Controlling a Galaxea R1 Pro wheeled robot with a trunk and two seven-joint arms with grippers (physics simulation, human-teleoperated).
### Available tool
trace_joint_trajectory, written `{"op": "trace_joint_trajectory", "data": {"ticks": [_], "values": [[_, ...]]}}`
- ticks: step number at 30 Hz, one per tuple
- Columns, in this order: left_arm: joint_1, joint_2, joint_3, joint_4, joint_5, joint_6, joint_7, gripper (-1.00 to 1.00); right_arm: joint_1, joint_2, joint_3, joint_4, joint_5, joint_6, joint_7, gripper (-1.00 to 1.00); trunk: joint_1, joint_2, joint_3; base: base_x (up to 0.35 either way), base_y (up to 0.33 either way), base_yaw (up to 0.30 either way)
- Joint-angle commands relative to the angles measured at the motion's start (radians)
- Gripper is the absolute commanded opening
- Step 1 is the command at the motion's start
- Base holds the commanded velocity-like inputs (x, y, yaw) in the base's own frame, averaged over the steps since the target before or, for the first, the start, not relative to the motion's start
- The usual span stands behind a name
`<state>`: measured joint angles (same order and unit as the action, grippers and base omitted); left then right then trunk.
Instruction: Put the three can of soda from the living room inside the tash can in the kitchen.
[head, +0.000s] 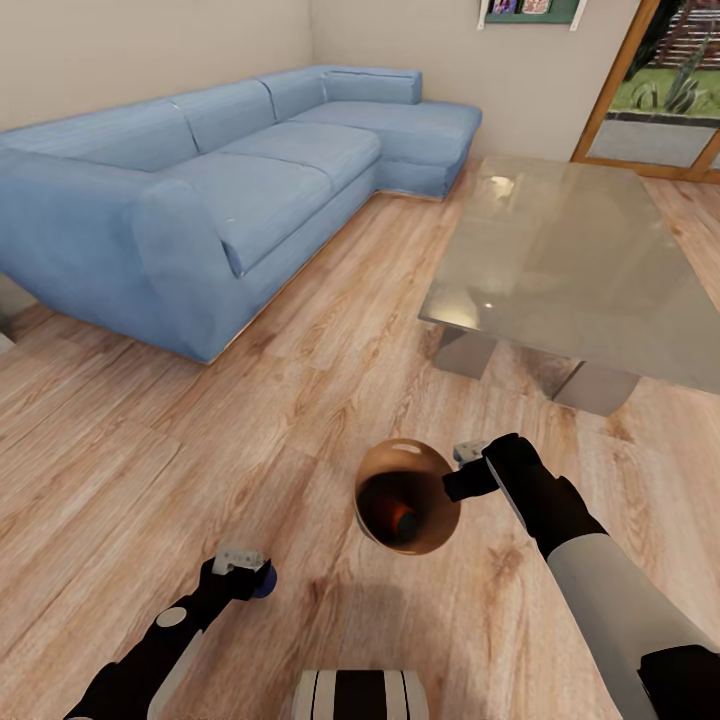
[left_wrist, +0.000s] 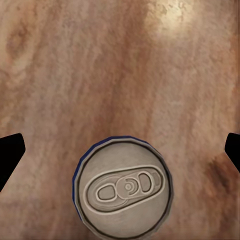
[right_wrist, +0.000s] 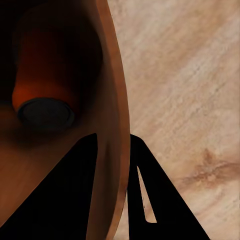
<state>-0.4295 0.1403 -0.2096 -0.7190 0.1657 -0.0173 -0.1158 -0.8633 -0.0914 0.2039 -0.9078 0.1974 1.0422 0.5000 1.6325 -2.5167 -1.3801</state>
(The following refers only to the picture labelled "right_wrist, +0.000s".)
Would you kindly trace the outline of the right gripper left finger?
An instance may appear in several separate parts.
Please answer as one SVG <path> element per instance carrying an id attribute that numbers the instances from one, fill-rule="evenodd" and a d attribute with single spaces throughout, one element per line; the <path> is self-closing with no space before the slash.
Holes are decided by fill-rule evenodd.
<path id="1" fill-rule="evenodd" d="M 0 240 L 86 240 L 97 134 L 80 138 L 0 228 Z"/>

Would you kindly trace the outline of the can of soda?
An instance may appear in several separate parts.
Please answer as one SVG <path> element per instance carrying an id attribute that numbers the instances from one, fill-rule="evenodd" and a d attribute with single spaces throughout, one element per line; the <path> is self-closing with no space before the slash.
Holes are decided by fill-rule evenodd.
<path id="1" fill-rule="evenodd" d="M 30 31 L 23 44 L 12 105 L 27 128 L 54 133 L 69 128 L 81 109 L 78 48 L 54 27 Z"/>

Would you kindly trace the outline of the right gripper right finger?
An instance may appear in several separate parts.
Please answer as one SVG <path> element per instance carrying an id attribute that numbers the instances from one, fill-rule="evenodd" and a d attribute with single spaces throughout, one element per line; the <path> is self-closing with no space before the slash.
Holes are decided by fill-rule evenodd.
<path id="1" fill-rule="evenodd" d="M 146 221 L 139 167 L 157 223 Z M 145 142 L 130 135 L 129 240 L 210 240 Z"/>

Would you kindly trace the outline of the trash can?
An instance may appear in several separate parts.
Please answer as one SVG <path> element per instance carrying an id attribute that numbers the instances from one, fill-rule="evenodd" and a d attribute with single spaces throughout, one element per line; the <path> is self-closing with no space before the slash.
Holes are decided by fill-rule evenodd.
<path id="1" fill-rule="evenodd" d="M 26 36 L 54 27 L 78 49 L 81 108 L 58 132 L 24 126 L 12 95 Z M 113 240 L 125 204 L 131 152 L 127 87 L 107 0 L 0 0 L 0 228 L 81 138 L 97 134 L 85 240 Z"/>

